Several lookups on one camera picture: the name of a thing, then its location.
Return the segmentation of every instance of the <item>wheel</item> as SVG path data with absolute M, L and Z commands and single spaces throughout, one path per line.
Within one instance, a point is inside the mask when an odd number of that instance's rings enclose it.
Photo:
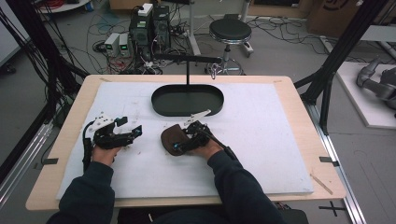
M 15 74 L 17 72 L 17 69 L 14 68 L 10 63 L 6 63 L 6 71 L 9 74 Z
M 86 11 L 89 11 L 89 12 L 94 11 L 94 7 L 93 7 L 93 3 L 92 2 L 89 2 L 89 3 L 85 4 L 84 7 L 85 7 Z

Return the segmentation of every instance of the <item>forearm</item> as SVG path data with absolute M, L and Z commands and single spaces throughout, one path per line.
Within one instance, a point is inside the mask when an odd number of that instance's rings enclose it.
M 111 221 L 114 190 L 110 187 L 113 170 L 93 161 L 86 173 L 73 180 L 62 197 L 59 209 L 49 223 L 58 223 L 75 217 L 79 223 L 106 223 Z
M 208 165 L 213 168 L 216 188 L 232 223 L 284 223 L 256 178 L 239 161 L 220 151 Z

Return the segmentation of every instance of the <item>table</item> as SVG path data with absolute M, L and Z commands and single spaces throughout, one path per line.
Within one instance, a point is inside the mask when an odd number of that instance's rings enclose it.
M 58 209 L 59 201 L 55 199 L 64 175 L 68 156 L 78 136 L 79 130 L 91 108 L 96 92 L 102 82 L 183 82 L 184 76 L 111 76 L 92 75 L 85 79 L 69 115 L 54 143 L 49 158 L 59 158 L 57 164 L 45 165 L 29 196 L 26 207 L 29 210 Z M 311 176 L 315 192 L 298 195 L 270 195 L 272 201 L 342 199 L 346 196 L 345 189 L 335 172 L 332 163 L 321 162 L 319 157 L 328 157 L 321 144 L 315 127 L 309 118 L 300 96 L 288 77 L 266 76 L 221 76 L 212 80 L 209 76 L 191 76 L 191 83 L 273 83 L 284 107 L 287 119 L 294 134 L 308 173 Z M 186 198 L 151 198 L 116 200 L 116 207 L 161 206 L 216 204 L 219 197 L 186 197 Z

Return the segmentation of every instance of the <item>black stool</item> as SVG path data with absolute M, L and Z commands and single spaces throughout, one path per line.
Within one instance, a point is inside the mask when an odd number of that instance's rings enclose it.
M 230 75 L 229 71 L 243 75 L 244 70 L 240 63 L 230 58 L 230 45 L 245 44 L 251 38 L 251 28 L 244 22 L 236 19 L 220 19 L 212 21 L 209 26 L 210 35 L 217 41 L 226 44 L 221 64 L 208 63 L 206 72 L 212 77 L 216 74 Z M 229 62 L 234 62 L 236 67 L 228 67 Z

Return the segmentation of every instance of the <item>person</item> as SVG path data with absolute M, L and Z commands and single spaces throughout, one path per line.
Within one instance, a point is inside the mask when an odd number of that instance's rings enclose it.
M 94 147 L 92 163 L 81 177 L 75 178 L 59 209 L 48 224 L 95 223 L 108 224 L 114 206 L 114 190 L 110 187 L 110 168 L 119 148 L 103 150 Z M 153 223 L 286 223 L 262 191 L 256 178 L 239 161 L 233 161 L 213 140 L 191 153 L 204 157 L 213 169 L 215 186 L 227 213 L 227 219 L 206 210 L 182 209 L 154 219 Z

